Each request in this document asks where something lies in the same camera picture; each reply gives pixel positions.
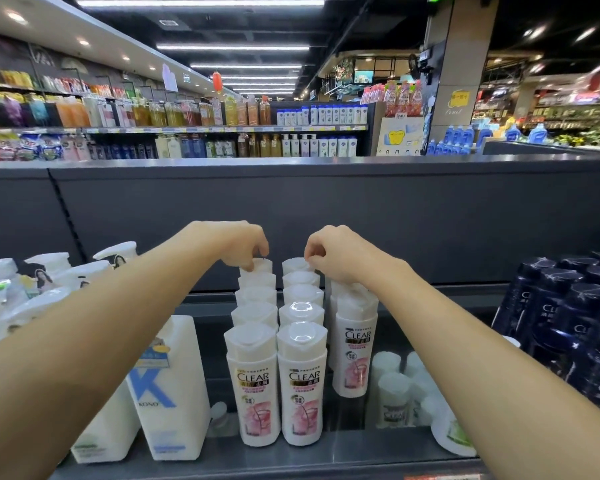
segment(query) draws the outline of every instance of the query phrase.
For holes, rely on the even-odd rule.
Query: blue letter k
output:
[[[156,377],[158,377],[160,370],[161,369],[147,369],[144,375],[141,376],[138,369],[131,369],[129,377],[131,378],[131,384],[134,387],[136,397],[139,402],[144,391],[149,391],[165,408],[175,408],[176,405],[169,399],[164,391],[158,387],[158,384],[153,382]]]

